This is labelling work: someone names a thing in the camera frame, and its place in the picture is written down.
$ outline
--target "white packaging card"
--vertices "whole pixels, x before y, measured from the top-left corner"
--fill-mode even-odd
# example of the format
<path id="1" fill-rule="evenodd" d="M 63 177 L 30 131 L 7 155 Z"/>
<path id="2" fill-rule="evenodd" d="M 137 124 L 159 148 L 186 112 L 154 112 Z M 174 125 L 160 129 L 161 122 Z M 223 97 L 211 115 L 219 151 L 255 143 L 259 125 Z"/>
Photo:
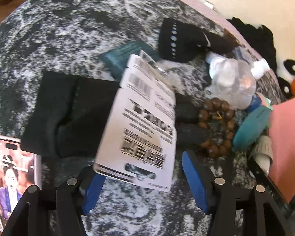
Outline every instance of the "white packaging card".
<path id="1" fill-rule="evenodd" d="M 142 61 L 136 55 L 128 61 L 93 168 L 99 174 L 168 192 L 175 162 L 175 95 Z"/>

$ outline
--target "purple jacket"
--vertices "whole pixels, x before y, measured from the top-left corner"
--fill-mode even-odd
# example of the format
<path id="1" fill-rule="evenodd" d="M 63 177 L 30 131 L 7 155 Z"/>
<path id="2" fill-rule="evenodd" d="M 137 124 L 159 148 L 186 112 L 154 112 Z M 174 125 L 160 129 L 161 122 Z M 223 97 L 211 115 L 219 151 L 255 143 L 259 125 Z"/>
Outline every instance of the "purple jacket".
<path id="1" fill-rule="evenodd" d="M 18 197 L 18 201 L 22 197 L 22 194 L 16 190 L 16 194 Z M 7 213 L 11 212 L 11 204 L 10 204 L 10 198 L 9 198 L 9 191 L 8 187 L 0 187 L 0 205 L 3 210 L 3 217 L 5 219 L 9 219 Z"/>

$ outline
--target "silver screw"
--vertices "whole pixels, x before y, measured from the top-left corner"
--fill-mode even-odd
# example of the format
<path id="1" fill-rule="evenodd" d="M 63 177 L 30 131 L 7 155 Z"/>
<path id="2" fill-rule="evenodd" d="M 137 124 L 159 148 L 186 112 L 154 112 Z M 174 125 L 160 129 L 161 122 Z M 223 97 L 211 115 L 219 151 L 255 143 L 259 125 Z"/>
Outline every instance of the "silver screw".
<path id="1" fill-rule="evenodd" d="M 258 185 L 256 186 L 256 190 L 257 190 L 258 192 L 260 192 L 260 193 L 263 193 L 263 192 L 265 191 L 265 187 L 262 186 L 262 185 L 260 185 L 260 184 L 258 184 Z"/>
<path id="2" fill-rule="evenodd" d="M 216 179 L 214 179 L 214 182 L 218 185 L 223 185 L 225 184 L 225 180 L 221 177 L 217 177 Z"/>
<path id="3" fill-rule="evenodd" d="M 67 180 L 67 184 L 68 185 L 75 185 L 76 183 L 78 182 L 78 180 L 76 179 L 76 178 L 69 178 L 68 180 Z"/>
<path id="4" fill-rule="evenodd" d="M 28 191 L 30 194 L 36 192 L 36 191 L 37 191 L 37 186 L 36 186 L 36 185 L 31 185 L 31 186 L 27 189 L 27 191 Z"/>

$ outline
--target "teal packet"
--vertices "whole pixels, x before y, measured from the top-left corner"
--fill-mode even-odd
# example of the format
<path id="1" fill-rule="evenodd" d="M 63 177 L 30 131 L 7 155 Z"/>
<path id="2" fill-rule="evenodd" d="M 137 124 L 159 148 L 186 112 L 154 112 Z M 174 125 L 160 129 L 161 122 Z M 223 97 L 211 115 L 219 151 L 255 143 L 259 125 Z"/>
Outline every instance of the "teal packet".
<path id="1" fill-rule="evenodd" d="M 144 50 L 155 62 L 160 60 L 158 52 L 153 50 L 150 45 L 140 39 L 127 42 L 106 53 L 102 53 L 99 55 L 99 58 L 105 63 L 111 76 L 114 77 L 115 80 L 120 81 L 122 74 L 127 67 L 130 55 L 139 55 L 140 50 Z"/>

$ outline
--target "phone screen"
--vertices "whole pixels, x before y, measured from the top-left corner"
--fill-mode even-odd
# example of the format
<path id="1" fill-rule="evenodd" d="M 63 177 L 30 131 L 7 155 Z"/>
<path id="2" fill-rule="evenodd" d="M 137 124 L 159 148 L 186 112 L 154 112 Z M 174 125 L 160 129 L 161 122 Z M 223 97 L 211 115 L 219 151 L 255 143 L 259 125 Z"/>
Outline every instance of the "phone screen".
<path id="1" fill-rule="evenodd" d="M 0 139 L 0 219 L 5 226 L 25 190 L 34 184 L 34 155 Z"/>

